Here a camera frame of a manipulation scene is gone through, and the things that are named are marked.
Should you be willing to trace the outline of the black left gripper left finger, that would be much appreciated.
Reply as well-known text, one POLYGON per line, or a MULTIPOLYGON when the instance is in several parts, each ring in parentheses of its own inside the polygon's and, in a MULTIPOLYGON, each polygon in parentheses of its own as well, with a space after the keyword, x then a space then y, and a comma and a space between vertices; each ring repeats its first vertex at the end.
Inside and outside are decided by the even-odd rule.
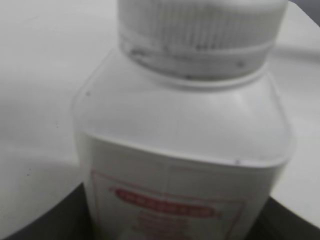
POLYGON ((56 206, 6 240, 93 240, 85 188, 80 184, 56 206))

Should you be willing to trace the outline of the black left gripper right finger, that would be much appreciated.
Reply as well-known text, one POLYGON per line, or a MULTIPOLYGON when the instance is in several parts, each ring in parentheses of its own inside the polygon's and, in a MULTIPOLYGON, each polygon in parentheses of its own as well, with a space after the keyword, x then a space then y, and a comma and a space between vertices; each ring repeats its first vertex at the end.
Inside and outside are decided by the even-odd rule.
POLYGON ((261 240, 320 240, 320 228, 270 198, 260 216, 261 240))

